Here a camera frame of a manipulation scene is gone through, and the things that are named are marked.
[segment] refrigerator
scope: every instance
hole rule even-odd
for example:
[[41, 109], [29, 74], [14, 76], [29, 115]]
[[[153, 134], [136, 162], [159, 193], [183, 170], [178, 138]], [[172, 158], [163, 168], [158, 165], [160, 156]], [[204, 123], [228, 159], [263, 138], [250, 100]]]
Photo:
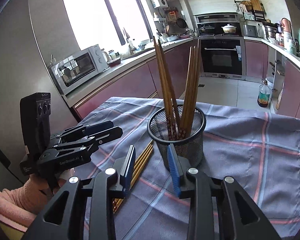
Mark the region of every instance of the refrigerator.
[[27, 180], [19, 168], [26, 154], [20, 99], [36, 92], [51, 93], [51, 133], [77, 125], [40, 54], [28, 0], [9, 0], [0, 13], [0, 156], [8, 160], [0, 158], [0, 181], [9, 177], [15, 187]]

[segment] mesh pen holder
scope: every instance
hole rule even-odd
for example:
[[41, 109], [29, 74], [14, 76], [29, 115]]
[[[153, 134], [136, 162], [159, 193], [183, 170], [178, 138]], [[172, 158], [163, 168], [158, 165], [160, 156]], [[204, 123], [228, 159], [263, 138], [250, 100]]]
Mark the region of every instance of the mesh pen holder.
[[[183, 105], [178, 105], [180, 118], [182, 109]], [[200, 109], [196, 108], [190, 136], [183, 140], [169, 141], [166, 114], [164, 108], [162, 108], [150, 118], [147, 130], [150, 137], [157, 143], [164, 166], [169, 170], [167, 150], [170, 143], [174, 145], [177, 155], [187, 158], [192, 167], [197, 167], [201, 163], [203, 158], [203, 130], [205, 127], [206, 117]]]

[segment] blue checkered cloth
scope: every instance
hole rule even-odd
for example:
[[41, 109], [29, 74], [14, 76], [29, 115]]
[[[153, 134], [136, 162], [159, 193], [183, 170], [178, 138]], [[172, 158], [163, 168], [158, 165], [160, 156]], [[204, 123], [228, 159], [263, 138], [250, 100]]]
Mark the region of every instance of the blue checkered cloth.
[[[130, 145], [136, 147], [138, 157], [151, 140], [147, 123], [162, 107], [161, 99], [112, 97], [92, 111], [81, 124], [111, 120], [123, 135], [102, 145], [90, 163], [75, 168], [76, 175], [94, 177], [124, 157]], [[205, 103], [197, 107], [207, 118], [204, 159], [198, 169], [219, 179], [234, 177], [281, 237], [294, 236], [300, 228], [300, 119]], [[88, 201], [85, 238], [89, 205]], [[142, 176], [115, 213], [117, 239], [186, 239], [189, 206], [188, 199], [175, 196], [154, 143]]]

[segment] cutting board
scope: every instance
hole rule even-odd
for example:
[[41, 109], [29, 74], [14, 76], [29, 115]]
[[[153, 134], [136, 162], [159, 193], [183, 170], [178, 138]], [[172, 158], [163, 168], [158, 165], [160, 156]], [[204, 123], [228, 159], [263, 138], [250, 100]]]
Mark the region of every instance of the cutting board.
[[250, 0], [250, 2], [252, 3], [252, 7], [255, 11], [263, 11], [259, 0]]

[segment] floor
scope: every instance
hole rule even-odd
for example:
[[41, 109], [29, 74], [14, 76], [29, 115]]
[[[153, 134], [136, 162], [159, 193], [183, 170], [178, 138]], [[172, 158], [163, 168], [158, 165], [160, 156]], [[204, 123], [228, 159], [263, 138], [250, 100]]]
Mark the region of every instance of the floor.
[[269, 106], [263, 108], [257, 103], [260, 85], [243, 80], [200, 77], [197, 101], [270, 113]]

